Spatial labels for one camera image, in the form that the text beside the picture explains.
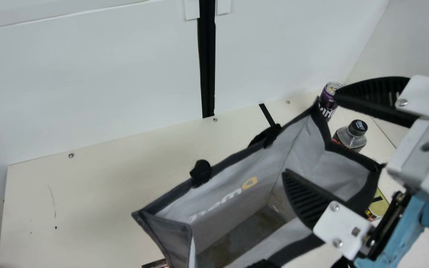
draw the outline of printed logo on bag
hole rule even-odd
[[[206,214],[206,212],[210,212],[211,210],[219,207],[220,205],[224,204],[225,202],[227,202],[228,200],[233,199],[233,197],[235,197],[235,195],[240,195],[243,190],[248,190],[249,188],[253,187],[254,185],[256,185],[257,183],[257,178],[256,177],[252,177],[249,180],[245,181],[245,183],[243,183],[243,185],[241,186],[241,188],[237,188],[236,190],[234,190],[233,192],[227,194],[225,197],[223,197],[223,199],[221,201],[216,202],[214,205],[212,205],[208,210],[204,210],[202,212],[198,212],[194,215],[191,215],[188,220],[190,221],[190,223],[194,222],[194,220],[196,220],[197,216],[203,216],[204,214]]]

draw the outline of gray tote bag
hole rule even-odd
[[[383,165],[330,140],[316,102],[132,216],[171,268],[280,267],[323,244],[312,228],[331,200],[363,214],[374,197]]]

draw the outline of metal bolt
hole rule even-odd
[[[336,247],[336,248],[340,248],[344,243],[342,243],[342,240],[340,239],[334,239],[332,241],[332,244]]]
[[[330,204],[330,210],[332,210],[333,212],[336,212],[337,210],[339,210],[339,208],[339,204],[337,204],[336,202]]]
[[[397,195],[397,198],[396,198],[397,202],[402,202],[402,201],[403,201],[403,197],[405,197],[405,195],[404,195],[404,194],[402,194],[402,193],[399,193],[399,194]]]
[[[403,106],[408,104],[408,100],[399,99],[399,100],[397,100],[397,103],[398,103],[398,106],[403,107]]]

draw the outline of bottle cap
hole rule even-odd
[[[354,120],[349,125],[349,132],[353,136],[361,137],[368,130],[368,126],[362,120]]]

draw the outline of energy drink can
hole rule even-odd
[[[341,83],[329,82],[320,93],[319,109],[327,122],[337,109],[338,104],[334,101],[334,94],[341,87],[344,87]]]

